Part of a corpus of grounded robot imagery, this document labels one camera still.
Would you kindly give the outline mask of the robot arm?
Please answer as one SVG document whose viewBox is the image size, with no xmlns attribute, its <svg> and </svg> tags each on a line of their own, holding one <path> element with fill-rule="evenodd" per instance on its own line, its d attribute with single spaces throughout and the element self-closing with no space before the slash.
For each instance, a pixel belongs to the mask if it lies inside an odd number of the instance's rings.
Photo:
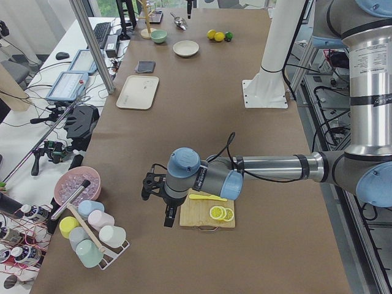
<svg viewBox="0 0 392 294">
<path fill-rule="evenodd" d="M 312 180 L 353 194 L 364 203 L 391 206 L 391 2 L 317 1 L 313 40 L 318 48 L 342 45 L 349 51 L 350 142 L 340 151 L 299 152 L 302 133 L 294 102 L 281 77 L 303 19 L 305 1 L 276 4 L 259 72 L 243 82 L 244 110 L 227 110 L 222 127 L 240 131 L 245 156 L 225 150 L 201 159 L 178 148 L 161 176 L 158 195 L 166 204 L 167 227 L 193 189 L 236 200 L 243 182 Z"/>
</svg>

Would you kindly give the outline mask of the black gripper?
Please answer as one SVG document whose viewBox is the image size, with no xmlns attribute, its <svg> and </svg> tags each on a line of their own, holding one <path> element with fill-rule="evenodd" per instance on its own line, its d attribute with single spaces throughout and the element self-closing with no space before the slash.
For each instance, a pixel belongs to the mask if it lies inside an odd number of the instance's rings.
<svg viewBox="0 0 392 294">
<path fill-rule="evenodd" d="M 185 202 L 186 196 L 173 198 L 164 192 L 162 198 L 166 203 L 164 226 L 171 227 L 175 221 L 177 207 L 181 206 Z"/>
</svg>

